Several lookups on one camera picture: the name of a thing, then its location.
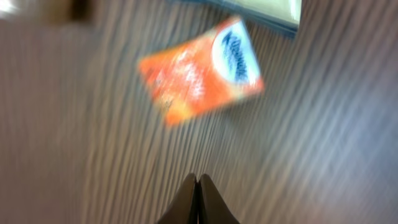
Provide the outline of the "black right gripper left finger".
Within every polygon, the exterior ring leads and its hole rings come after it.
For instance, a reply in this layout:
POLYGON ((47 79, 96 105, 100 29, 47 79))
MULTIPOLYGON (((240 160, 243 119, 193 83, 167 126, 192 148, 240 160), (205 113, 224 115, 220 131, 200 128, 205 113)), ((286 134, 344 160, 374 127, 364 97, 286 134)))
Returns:
POLYGON ((157 224, 197 224, 197 178, 188 174, 157 224))

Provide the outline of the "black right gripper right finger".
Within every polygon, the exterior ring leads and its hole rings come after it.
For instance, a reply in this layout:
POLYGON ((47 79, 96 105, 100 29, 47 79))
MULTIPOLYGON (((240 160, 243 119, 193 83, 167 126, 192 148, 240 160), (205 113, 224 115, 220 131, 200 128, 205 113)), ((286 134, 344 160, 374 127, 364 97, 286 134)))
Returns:
POLYGON ((208 174, 200 177, 198 221, 202 224, 239 224, 208 174))

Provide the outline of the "small orange juice carton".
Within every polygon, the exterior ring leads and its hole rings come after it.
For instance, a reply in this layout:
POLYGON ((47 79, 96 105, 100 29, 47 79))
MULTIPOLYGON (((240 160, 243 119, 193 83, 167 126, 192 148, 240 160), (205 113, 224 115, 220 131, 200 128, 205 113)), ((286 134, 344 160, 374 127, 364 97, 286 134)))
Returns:
POLYGON ((264 91, 250 36, 238 16, 196 39, 142 58, 138 68, 168 125, 264 91))

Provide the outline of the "yellow snack bag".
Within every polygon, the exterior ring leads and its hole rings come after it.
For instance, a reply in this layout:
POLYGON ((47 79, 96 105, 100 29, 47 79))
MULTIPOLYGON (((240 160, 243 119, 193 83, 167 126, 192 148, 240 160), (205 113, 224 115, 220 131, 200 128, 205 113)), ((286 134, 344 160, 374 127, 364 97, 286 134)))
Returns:
POLYGON ((265 25, 291 39, 297 35, 302 0, 177 0, 211 4, 265 25))

